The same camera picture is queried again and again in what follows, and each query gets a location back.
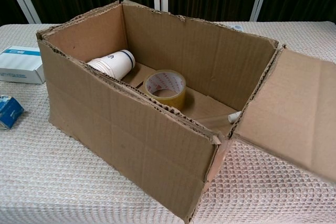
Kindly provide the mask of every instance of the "paper cup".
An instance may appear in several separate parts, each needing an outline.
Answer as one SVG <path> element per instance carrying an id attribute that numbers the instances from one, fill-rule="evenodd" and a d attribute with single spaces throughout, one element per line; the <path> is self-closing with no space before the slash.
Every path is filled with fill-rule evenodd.
<path id="1" fill-rule="evenodd" d="M 135 59 L 128 50 L 121 50 L 88 62 L 93 68 L 121 80 L 135 67 Z"/>

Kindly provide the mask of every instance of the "packing tape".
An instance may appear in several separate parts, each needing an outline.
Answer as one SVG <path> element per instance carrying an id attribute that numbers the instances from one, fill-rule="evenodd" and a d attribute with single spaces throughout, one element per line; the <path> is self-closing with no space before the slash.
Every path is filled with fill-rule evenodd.
<path id="1" fill-rule="evenodd" d="M 179 110 L 183 108 L 186 82 L 184 77 L 173 70 L 158 70 L 144 80 L 146 94 L 157 101 Z M 176 94 L 158 97 L 154 95 L 159 90 L 171 90 Z"/>

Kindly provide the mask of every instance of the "white box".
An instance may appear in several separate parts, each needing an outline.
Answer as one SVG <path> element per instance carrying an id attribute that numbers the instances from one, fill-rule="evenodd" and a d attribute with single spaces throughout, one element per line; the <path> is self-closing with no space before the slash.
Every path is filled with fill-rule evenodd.
<path id="1" fill-rule="evenodd" d="M 11 46 L 0 54 L 0 80 L 44 83 L 42 60 L 38 47 Z"/>

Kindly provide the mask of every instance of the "box flap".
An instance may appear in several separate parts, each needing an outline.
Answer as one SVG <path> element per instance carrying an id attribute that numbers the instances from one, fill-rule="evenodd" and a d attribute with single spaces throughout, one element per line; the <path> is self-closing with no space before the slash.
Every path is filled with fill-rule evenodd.
<path id="1" fill-rule="evenodd" d="M 234 135 L 336 181 L 336 65 L 284 49 Z"/>

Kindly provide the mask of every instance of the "blue and white box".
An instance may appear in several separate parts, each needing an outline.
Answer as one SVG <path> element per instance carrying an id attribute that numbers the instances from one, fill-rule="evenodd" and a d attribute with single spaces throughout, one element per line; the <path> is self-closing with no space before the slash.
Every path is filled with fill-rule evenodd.
<path id="1" fill-rule="evenodd" d="M 42 60 L 38 47 L 11 46 L 0 54 L 0 80 L 44 83 Z"/>
<path id="2" fill-rule="evenodd" d="M 0 95 L 0 129 L 10 129 L 23 111 L 15 98 Z"/>

